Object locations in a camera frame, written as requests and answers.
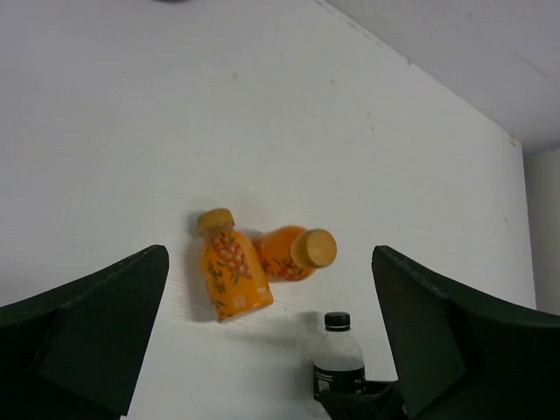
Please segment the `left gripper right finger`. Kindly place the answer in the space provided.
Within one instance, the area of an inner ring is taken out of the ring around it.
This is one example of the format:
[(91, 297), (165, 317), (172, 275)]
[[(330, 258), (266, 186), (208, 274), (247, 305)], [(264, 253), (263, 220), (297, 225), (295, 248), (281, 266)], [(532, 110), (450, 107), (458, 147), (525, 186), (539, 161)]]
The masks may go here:
[(559, 317), (377, 246), (372, 271), (411, 419), (557, 419)]

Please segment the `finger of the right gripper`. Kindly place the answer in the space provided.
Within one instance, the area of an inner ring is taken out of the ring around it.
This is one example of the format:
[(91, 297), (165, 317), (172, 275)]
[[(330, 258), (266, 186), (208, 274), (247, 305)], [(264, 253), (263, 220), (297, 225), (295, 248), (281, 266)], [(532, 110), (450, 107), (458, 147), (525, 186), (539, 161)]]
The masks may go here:
[(364, 394), (322, 391), (317, 401), (332, 420), (406, 420), (399, 381), (366, 381)]

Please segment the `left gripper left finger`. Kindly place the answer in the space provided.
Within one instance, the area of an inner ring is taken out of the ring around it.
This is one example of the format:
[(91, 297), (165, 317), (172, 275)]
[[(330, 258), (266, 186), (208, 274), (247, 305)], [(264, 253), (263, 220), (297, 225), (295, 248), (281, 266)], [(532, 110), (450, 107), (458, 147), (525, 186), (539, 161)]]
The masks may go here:
[(152, 245), (1, 309), (3, 419), (127, 416), (169, 271)]

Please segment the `clear bottle black label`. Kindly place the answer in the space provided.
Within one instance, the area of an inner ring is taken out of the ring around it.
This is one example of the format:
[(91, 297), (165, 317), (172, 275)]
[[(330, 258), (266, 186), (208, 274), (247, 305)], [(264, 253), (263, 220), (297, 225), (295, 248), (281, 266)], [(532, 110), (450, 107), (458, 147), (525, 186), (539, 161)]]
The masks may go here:
[(325, 314), (325, 335), (320, 339), (313, 358), (313, 403), (315, 419), (329, 419), (319, 403), (321, 392), (362, 394), (366, 369), (361, 347), (351, 335), (350, 314), (331, 311)]

